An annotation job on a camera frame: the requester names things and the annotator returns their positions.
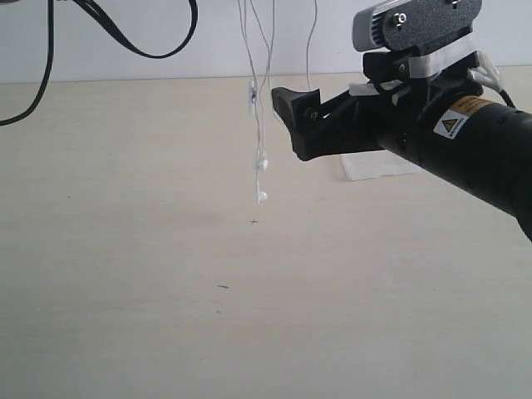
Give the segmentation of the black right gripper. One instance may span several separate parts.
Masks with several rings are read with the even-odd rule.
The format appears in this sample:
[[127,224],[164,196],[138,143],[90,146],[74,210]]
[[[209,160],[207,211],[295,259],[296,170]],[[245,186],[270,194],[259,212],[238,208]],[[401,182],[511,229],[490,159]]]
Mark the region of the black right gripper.
[[301,161],[324,156],[389,150],[418,166],[482,166],[485,137],[463,116],[453,137],[435,132],[451,103],[482,88],[467,72],[478,65],[471,53],[430,78],[411,79],[401,54],[367,53],[364,73],[377,93],[344,91],[322,102],[321,90],[271,90],[273,110],[288,127]]

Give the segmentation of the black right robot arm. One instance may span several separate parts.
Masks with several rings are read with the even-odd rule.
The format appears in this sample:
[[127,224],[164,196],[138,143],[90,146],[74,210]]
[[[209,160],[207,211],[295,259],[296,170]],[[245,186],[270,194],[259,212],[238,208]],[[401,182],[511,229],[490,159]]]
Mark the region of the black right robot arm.
[[531,115],[506,92],[483,97],[500,75],[474,52],[434,77],[410,77],[407,52],[369,52],[372,89],[323,101],[319,91],[272,90],[273,108],[303,161],[388,150],[514,217],[531,232]]

